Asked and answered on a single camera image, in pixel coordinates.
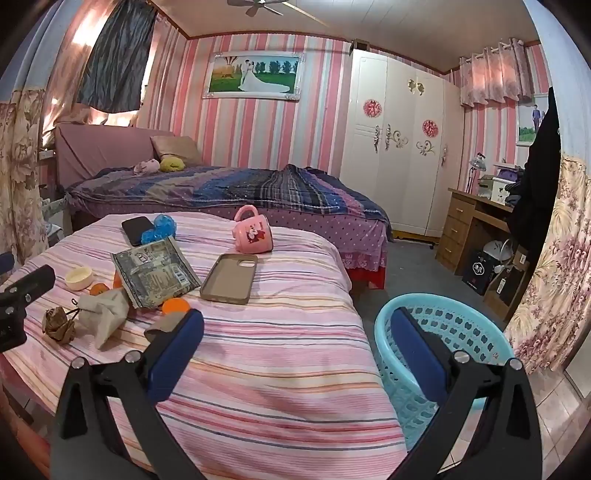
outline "smartphone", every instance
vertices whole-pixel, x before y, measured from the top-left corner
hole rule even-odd
[[[124,221],[121,226],[127,240],[133,247],[138,247],[142,244],[142,233],[146,230],[154,228],[154,224],[148,220],[147,217],[135,217]]]

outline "black jacket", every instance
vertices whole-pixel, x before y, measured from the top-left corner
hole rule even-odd
[[[528,250],[529,262],[537,263],[548,227],[560,175],[560,135],[554,90],[548,92],[548,112],[525,164],[521,184],[511,194],[521,195],[507,219],[509,231]]]

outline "headboard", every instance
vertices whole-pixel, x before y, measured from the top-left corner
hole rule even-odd
[[[133,167],[155,158],[150,137],[172,132],[110,125],[57,124],[57,184],[68,188],[103,168]]]

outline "metal screw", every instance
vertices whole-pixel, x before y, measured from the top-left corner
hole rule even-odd
[[[464,350],[458,350],[453,354],[453,358],[459,364],[466,364],[470,361],[470,355]]]
[[[74,360],[72,360],[72,363],[70,364],[72,366],[72,368],[76,368],[77,370],[79,368],[82,368],[86,363],[86,360],[81,357],[81,356],[77,356]]]
[[[142,358],[142,352],[132,350],[130,352],[127,352],[124,358],[127,363],[134,364],[137,361],[139,361],[140,358]]]
[[[509,366],[513,370],[521,370],[523,368],[523,364],[521,363],[521,360],[519,360],[518,358],[512,358],[511,360],[509,360]]]

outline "barcode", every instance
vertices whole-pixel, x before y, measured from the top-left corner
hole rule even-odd
[[[185,273],[179,268],[177,264],[172,264],[174,276],[177,277],[177,280],[181,283],[183,287],[186,287],[191,284],[189,279],[185,275]]]

